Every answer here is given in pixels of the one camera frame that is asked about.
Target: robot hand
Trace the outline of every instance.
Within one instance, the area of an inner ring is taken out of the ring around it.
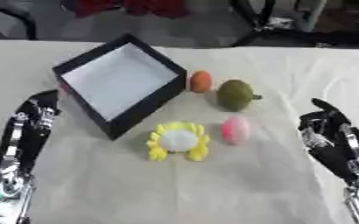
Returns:
[[[7,122],[0,143],[0,223],[27,224],[35,161],[50,135],[58,93],[46,91],[31,96]]]
[[[312,102],[320,111],[300,118],[305,146],[311,156],[348,184],[346,203],[359,223],[359,129],[329,103]]]

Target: white tablecloth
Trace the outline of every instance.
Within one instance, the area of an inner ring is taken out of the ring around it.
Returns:
[[[0,137],[24,99],[57,87],[53,66],[97,45],[0,41]],[[295,128],[299,115],[315,110],[312,97],[359,127],[359,50],[157,49],[189,72],[210,71],[215,87],[239,78],[264,95],[241,114],[252,124],[249,142],[229,147],[219,138],[231,114],[215,106],[213,93],[182,94],[114,143],[61,93],[64,113],[34,171],[37,223],[351,222],[343,184],[318,164],[313,172]],[[145,161],[148,132],[172,119],[206,124],[214,139],[206,161]]]

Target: black box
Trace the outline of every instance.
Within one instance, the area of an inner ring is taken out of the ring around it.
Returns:
[[[129,34],[53,71],[113,140],[181,93],[187,83],[184,68]]]

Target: ball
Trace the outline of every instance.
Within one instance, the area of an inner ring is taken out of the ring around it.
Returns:
[[[190,79],[190,90],[195,93],[204,93],[211,90],[211,74],[206,71],[198,71]]]
[[[254,99],[253,89],[241,80],[228,80],[216,92],[219,105],[229,111],[246,108]]]
[[[222,125],[222,137],[228,144],[239,145],[247,140],[249,135],[249,123],[240,116],[232,116]]]

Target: white box lining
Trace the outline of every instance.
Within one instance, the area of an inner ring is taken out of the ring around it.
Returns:
[[[127,44],[65,73],[63,78],[111,121],[176,76],[137,46]]]

